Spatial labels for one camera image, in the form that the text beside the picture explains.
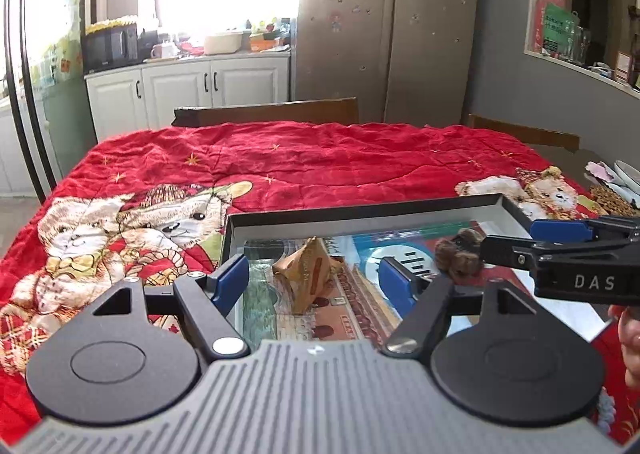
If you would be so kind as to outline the person's right hand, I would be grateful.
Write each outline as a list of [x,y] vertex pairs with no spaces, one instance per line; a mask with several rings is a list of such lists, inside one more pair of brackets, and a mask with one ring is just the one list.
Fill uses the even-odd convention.
[[615,318],[618,325],[618,339],[622,348],[626,367],[626,385],[634,390],[640,386],[640,319],[638,307],[611,305],[608,315]]

